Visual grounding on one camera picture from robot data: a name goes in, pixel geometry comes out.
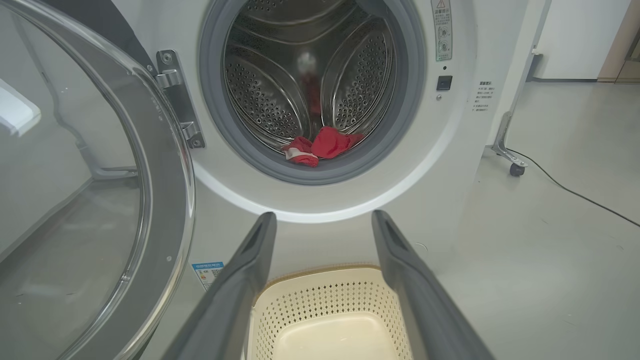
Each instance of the beige plastic basket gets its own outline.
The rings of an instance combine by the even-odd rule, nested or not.
[[[249,360],[411,360],[396,293],[377,268],[342,268],[270,284],[258,296]]]

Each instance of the warning label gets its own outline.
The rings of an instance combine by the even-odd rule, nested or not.
[[[204,290],[208,290],[211,287],[213,280],[216,279],[216,276],[218,276],[222,268],[225,267],[222,261],[216,263],[191,264],[191,266],[200,279]]]
[[[480,81],[480,86],[476,92],[476,98],[474,99],[474,105],[471,107],[471,111],[489,110],[489,104],[493,99],[493,92],[495,91],[492,83],[492,81]]]
[[[453,35],[451,34],[451,7],[449,0],[431,0],[433,24],[436,32],[436,61],[451,60]]]

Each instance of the door hinge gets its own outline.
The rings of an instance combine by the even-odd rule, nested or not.
[[[178,116],[187,145],[192,149],[205,147],[200,123],[182,75],[178,53],[175,50],[158,51],[156,60],[158,64],[156,83],[163,89],[176,116]]]

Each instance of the black cable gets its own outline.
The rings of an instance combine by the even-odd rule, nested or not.
[[[595,201],[593,201],[593,200],[589,199],[589,198],[588,198],[588,197],[586,197],[586,196],[580,195],[579,193],[577,193],[577,192],[575,192],[575,191],[573,191],[573,190],[571,190],[571,189],[567,189],[567,188],[566,188],[565,186],[563,186],[561,183],[558,183],[558,182],[554,179],[554,177],[553,177],[553,176],[549,175],[549,173],[548,173],[548,172],[547,172],[543,167],[541,167],[541,166],[540,166],[540,164],[536,162],[536,160],[533,160],[532,158],[530,158],[530,157],[526,156],[525,154],[522,154],[521,152],[517,152],[517,151],[515,151],[515,150],[508,149],[508,148],[507,148],[507,150],[509,150],[509,151],[511,151],[511,152],[515,152],[516,154],[521,155],[521,156],[523,156],[523,157],[527,158],[528,160],[531,160],[531,162],[532,162],[532,163],[534,163],[534,164],[536,164],[536,166],[537,166],[540,170],[542,170],[542,172],[544,172],[544,173],[545,173],[545,175],[549,176],[549,179],[551,179],[551,181],[553,181],[554,183],[556,183],[556,185],[560,186],[562,189],[564,189],[564,190],[566,190],[566,191],[568,191],[568,192],[570,192],[570,193],[572,193],[572,194],[574,194],[574,195],[576,195],[576,196],[582,197],[584,200],[587,200],[588,202],[590,202],[590,203],[592,203],[592,204],[594,204],[594,205],[600,206],[601,208],[603,208],[603,209],[605,209],[605,210],[607,210],[607,211],[610,211],[611,213],[613,213],[613,214],[615,214],[615,215],[618,215],[619,217],[621,217],[621,218],[625,219],[626,221],[630,222],[631,224],[634,224],[635,226],[640,227],[640,224],[638,224],[637,222],[635,222],[635,221],[633,221],[633,220],[629,219],[629,218],[628,218],[628,217],[626,217],[625,215],[622,215],[621,213],[618,213],[617,211],[614,211],[614,210],[612,210],[612,209],[609,209],[608,207],[606,207],[606,206],[604,206],[604,205],[601,205],[601,204],[599,204],[599,203],[597,203],[597,202],[595,202]]]

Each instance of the caster wheel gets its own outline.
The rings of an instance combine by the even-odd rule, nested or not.
[[[509,168],[509,174],[511,174],[511,176],[518,177],[524,174],[524,167],[519,167],[518,165],[511,164],[511,168]]]

